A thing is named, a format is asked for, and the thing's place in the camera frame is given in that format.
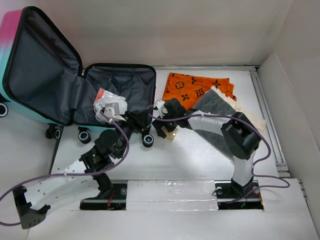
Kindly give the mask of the clear packet with round pad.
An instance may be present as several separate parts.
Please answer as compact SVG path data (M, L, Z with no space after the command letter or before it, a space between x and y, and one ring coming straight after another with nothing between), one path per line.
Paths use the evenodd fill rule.
M93 105L95 105L100 99L104 98L105 96L108 96L109 92L103 88L100 88L97 92L97 95L95 97L95 100L93 102Z

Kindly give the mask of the grey cream fleece blanket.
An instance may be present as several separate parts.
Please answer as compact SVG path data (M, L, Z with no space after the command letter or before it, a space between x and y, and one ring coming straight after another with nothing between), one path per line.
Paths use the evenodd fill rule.
M266 130L266 120L262 117L257 116L250 110L245 109L234 99L222 93L219 89L210 88L193 106L192 109L199 110L204 113L213 115L234 115L236 112L244 113L245 116L250 120L254 127L263 134ZM204 138L207 142L217 148L227 157L234 158L234 155L229 150L226 141L223 136L208 132L204 130L196 130L198 135Z

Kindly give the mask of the orange patterned towel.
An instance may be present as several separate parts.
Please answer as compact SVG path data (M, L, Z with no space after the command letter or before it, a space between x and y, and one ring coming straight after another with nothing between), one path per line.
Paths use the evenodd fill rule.
M163 101L177 99L186 109L192 108L196 102L211 88L220 90L234 101L237 97L233 94L234 85L229 78L210 78L171 72L167 78Z

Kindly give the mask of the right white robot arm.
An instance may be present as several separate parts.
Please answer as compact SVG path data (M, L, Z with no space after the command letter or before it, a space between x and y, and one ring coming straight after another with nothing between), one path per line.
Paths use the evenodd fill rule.
M168 138L177 127L218 135L218 141L225 143L234 157L232 193L243 197L249 192L253 181L253 158L261 138L244 113L214 115L198 109L186 110L175 98L168 101L158 100L152 109L158 112L152 125L157 135L163 139Z

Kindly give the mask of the small gold box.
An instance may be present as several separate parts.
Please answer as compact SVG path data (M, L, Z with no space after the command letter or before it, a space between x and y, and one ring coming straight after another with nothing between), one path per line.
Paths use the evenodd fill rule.
M165 126L163 126L161 128L161 130L163 131L164 135L165 135L165 139L169 140L169 141L173 141L176 134L177 134L177 129L174 129L173 131L168 131Z

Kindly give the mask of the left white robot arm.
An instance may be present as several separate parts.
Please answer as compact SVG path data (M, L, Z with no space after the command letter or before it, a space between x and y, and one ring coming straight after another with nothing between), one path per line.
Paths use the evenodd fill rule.
M33 228L53 211L92 194L100 199L111 198L114 186L107 172L126 159L132 134L141 133L145 146L153 144L145 132L151 124L149 109L127 111L121 116L105 107L97 115L113 127L104 130L90 150L58 173L34 177L13 188L18 225L22 229Z

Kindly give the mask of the white drawstring bag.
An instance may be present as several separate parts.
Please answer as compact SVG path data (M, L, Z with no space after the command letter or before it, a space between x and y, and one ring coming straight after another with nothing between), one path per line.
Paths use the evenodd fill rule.
M100 123L106 123L107 121L113 120L108 118L103 114L103 109L106 104L110 103L118 103L120 107L121 116L126 113L128 110L128 103L126 102L126 98L123 96L116 95L115 93L109 92L108 96L105 96L104 98L100 99L95 105L93 105L93 110L95 112L95 118Z

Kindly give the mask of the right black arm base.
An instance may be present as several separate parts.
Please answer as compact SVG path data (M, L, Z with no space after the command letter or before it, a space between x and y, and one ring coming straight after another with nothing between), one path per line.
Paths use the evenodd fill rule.
M244 192L236 192L230 180L221 180L215 182L215 190L211 195L216 197L218 210L263 210L262 196L258 190L238 200L258 186L254 180Z

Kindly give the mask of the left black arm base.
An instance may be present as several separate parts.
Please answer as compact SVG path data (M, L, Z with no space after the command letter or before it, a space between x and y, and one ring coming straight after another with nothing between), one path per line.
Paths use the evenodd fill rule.
M80 201L83 211L125 211L127 204L128 182L116 180L112 191L106 196L96 196Z

